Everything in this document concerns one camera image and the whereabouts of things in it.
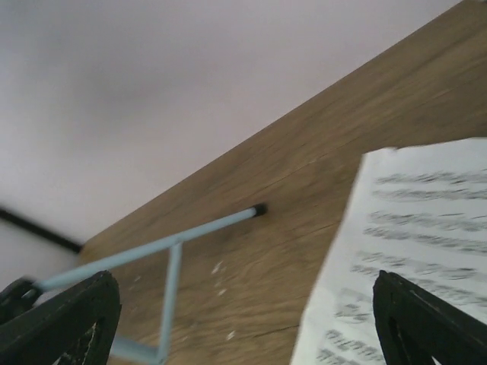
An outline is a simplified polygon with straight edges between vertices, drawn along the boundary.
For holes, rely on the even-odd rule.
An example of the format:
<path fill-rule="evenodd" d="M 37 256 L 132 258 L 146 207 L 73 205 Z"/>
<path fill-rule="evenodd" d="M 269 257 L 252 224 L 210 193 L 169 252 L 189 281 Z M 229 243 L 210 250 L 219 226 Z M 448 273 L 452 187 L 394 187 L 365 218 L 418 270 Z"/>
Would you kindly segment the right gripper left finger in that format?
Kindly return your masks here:
<path fill-rule="evenodd" d="M 51 297 L 20 278 L 1 292 L 3 364 L 105 364 L 116 334 L 119 285 L 101 271 Z"/>

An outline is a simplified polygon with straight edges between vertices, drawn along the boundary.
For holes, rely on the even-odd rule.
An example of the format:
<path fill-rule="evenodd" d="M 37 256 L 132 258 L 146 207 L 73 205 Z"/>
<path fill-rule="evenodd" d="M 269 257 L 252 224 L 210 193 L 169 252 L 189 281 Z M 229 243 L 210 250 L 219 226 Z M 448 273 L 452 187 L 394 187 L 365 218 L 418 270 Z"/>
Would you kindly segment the white sheet music page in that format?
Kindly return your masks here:
<path fill-rule="evenodd" d="M 294 364 L 382 364 L 373 285 L 395 272 L 486 319 L 486 140 L 366 153 L 301 317 Z"/>

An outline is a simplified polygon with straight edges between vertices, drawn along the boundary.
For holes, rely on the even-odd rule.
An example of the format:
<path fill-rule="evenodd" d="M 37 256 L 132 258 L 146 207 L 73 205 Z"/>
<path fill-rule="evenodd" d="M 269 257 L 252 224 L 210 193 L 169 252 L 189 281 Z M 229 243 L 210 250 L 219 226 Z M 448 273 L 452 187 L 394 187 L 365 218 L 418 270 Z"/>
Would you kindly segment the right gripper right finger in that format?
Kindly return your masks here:
<path fill-rule="evenodd" d="M 387 364 L 486 363 L 486 324 L 396 273 L 379 271 L 373 311 Z"/>

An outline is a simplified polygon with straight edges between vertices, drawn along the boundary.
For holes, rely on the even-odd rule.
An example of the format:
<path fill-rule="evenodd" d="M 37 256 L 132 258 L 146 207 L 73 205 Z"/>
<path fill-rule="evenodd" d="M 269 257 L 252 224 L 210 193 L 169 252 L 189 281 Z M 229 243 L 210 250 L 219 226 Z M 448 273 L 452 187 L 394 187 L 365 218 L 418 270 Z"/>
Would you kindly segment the light blue music stand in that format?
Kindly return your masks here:
<path fill-rule="evenodd" d="M 101 271 L 108 271 L 138 259 L 167 250 L 168 264 L 164 288 L 164 304 L 161 315 L 161 329 L 158 346 L 147 346 L 127 338 L 116 336 L 110 349 L 110 355 L 124 360 L 135 361 L 143 364 L 165 364 L 170 351 L 171 330 L 176 306 L 177 287 L 179 284 L 180 266 L 183 254 L 183 244 L 208 233 L 229 227 L 233 224 L 259 217 L 268 211 L 265 203 L 259 203 L 245 210 L 210 221 L 171 236 L 166 236 L 152 243 L 129 249 L 104 259 L 82 265 L 56 275 L 44 281 L 33 281 L 40 286 L 43 294 L 37 300 L 43 303 L 55 295 L 80 283 L 86 278 Z"/>

